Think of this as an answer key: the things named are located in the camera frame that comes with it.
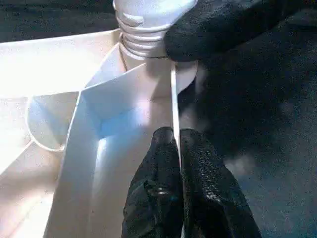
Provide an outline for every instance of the black glove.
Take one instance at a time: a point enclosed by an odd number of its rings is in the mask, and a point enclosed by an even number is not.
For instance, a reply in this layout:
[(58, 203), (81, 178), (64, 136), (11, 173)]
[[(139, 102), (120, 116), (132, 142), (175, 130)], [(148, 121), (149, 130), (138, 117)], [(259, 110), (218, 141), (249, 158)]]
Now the black glove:
[(172, 129), (153, 134), (148, 153), (131, 182), (122, 224), (122, 238), (178, 238), (184, 218), (206, 238), (259, 238), (247, 201), (231, 172), (198, 132), (181, 131), (182, 182)]
[(167, 32), (174, 61), (193, 61), (227, 51), (267, 31), (310, 0), (198, 0)]
[(170, 127), (154, 132), (124, 207), (122, 238), (178, 238), (183, 197), (176, 141)]

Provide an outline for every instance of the gloved hand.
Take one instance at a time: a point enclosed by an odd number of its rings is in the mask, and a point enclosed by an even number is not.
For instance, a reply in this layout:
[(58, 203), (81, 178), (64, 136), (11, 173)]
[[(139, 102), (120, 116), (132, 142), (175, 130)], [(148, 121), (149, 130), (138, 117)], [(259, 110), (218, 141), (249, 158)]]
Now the gloved hand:
[(165, 35), (174, 61), (227, 51), (267, 31), (313, 0), (198, 0)]
[(232, 173), (198, 132), (181, 130), (183, 186), (172, 129), (158, 129), (131, 182), (122, 238), (259, 238), (251, 210)]

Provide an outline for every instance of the dark background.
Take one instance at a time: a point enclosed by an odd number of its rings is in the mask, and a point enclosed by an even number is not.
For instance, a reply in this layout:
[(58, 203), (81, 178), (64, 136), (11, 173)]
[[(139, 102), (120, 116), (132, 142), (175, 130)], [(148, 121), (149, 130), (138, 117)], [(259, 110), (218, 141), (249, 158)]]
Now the dark background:
[[(0, 42), (117, 27), (112, 1), (0, 1)], [(263, 237), (317, 237), (317, 12), (200, 62), (182, 127), (226, 159)]]

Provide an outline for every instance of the plastic compartment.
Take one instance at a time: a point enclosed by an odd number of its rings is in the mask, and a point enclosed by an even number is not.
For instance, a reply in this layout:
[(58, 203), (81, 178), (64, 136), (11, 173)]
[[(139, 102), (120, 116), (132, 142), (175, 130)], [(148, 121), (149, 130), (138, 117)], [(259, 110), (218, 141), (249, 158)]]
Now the plastic compartment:
[(0, 99), (0, 237), (43, 236), (61, 153), (37, 146), (25, 124), (27, 98)]
[[(107, 57), (119, 60), (119, 51), (116, 45)], [(177, 95), (171, 66), (159, 59), (111, 79), (111, 65), (109, 71), (102, 66), (92, 79), (100, 83), (82, 91), (45, 237), (120, 237), (128, 187), (152, 134), (173, 126)]]
[(1, 238), (43, 237), (79, 91), (119, 34), (0, 44)]
[(31, 97), (26, 124), (32, 139), (50, 151), (63, 151), (78, 92)]

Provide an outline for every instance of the white plastic bottle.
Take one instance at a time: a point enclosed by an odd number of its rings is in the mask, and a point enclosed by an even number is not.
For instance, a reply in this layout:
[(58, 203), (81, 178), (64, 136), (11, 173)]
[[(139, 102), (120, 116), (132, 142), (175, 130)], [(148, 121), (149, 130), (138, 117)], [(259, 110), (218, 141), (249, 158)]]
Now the white plastic bottle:
[[(196, 3), (197, 0), (114, 0), (122, 30), (120, 49), (127, 69), (153, 59), (161, 59), (166, 65), (164, 36)], [(194, 80), (197, 62), (178, 63), (176, 70), (178, 91), (182, 91)]]

